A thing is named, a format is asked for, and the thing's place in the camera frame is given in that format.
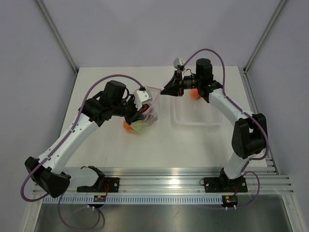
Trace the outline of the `dark purple fruit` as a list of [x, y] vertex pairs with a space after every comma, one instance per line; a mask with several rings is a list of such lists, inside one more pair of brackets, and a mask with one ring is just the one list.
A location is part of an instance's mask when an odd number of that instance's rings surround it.
[[156, 122], [157, 120], [158, 120], [157, 115], [148, 115], [147, 118], [145, 119], [145, 122], [151, 124]]

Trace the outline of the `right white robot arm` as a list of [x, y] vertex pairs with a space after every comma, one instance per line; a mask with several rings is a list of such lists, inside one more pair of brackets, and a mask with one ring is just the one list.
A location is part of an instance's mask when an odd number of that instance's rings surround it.
[[200, 58], [196, 61], [196, 71], [184, 75], [185, 61], [177, 58], [176, 69], [171, 80], [161, 90], [162, 95], [180, 97], [187, 89], [196, 89], [198, 95], [217, 108], [233, 125], [231, 145], [233, 154], [228, 164], [215, 180], [204, 180], [206, 190], [231, 191], [244, 176], [244, 169], [255, 156], [268, 147], [267, 121], [262, 114], [254, 114], [238, 106], [225, 92], [224, 86], [214, 80], [211, 61]]

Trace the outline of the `white radish with leaves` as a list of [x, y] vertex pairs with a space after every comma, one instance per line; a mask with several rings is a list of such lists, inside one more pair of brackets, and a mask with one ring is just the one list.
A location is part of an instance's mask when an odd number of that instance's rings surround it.
[[143, 133], [148, 126], [142, 121], [136, 121], [131, 124], [131, 127], [136, 133]]

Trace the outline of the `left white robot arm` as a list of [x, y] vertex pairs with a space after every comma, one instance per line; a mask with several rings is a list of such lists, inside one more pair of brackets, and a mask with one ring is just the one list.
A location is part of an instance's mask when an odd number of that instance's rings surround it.
[[142, 110], [151, 93], [140, 87], [133, 94], [125, 84], [111, 80], [103, 91], [85, 98], [71, 126], [38, 158], [28, 157], [27, 180], [32, 179], [47, 195], [56, 198], [70, 185], [71, 176], [63, 169], [79, 146], [112, 116], [124, 117], [127, 124], [141, 119]]

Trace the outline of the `dark red apple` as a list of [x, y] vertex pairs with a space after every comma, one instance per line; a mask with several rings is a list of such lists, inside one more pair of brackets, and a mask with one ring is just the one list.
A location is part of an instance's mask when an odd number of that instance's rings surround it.
[[150, 107], [151, 106], [149, 104], [143, 105], [142, 113], [143, 114], [148, 114], [150, 112]]

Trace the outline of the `clear zip top bag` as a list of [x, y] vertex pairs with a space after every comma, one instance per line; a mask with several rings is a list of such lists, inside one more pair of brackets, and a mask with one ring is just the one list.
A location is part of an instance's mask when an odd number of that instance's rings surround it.
[[151, 94], [152, 94], [152, 97], [153, 97], [153, 100], [147, 104], [149, 104], [151, 107], [150, 107], [150, 112], [148, 114], [143, 114], [142, 113], [142, 119], [138, 119], [137, 121], [142, 121], [144, 122], [145, 124], [147, 124], [147, 129], [149, 127], [151, 127], [154, 123], [146, 123], [145, 122], [145, 119], [147, 118], [148, 115], [157, 115], [157, 117], [159, 118], [159, 111], [160, 111], [160, 99], [161, 99], [161, 95], [160, 95], [160, 91], [161, 91], [161, 88], [155, 88], [155, 87], [149, 87], [149, 86], [146, 86], [145, 89], [148, 89], [150, 90]]

